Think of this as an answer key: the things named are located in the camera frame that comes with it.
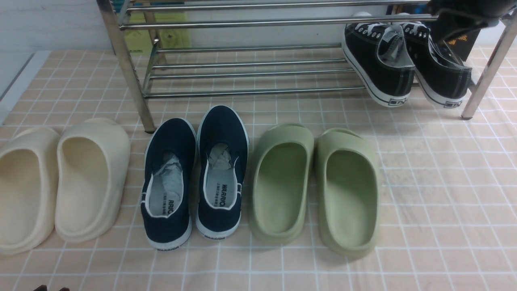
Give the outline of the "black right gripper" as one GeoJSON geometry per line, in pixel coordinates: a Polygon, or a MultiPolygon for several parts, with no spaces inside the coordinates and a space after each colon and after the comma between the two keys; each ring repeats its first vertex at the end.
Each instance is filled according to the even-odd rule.
{"type": "Polygon", "coordinates": [[[516,8],[515,0],[430,0],[429,13],[438,18],[430,28],[434,41],[450,41],[471,31],[494,27],[516,8]]]}

